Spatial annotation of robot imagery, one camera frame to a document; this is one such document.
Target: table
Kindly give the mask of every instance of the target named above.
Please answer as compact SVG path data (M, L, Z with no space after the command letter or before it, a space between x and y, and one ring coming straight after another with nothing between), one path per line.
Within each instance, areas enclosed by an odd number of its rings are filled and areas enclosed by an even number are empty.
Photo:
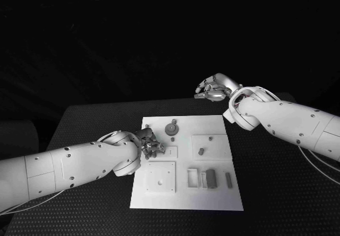
M277 95L294 102L287 93ZM222 115L226 108L228 99L212 103L193 98L71 106L48 149L95 141L114 130L134 132L143 117ZM225 128L244 212L130 209L134 176L111 172L18 213L7 235L339 235L340 186L316 171L297 146L261 126L249 132L225 120ZM309 157L334 178L340 176Z

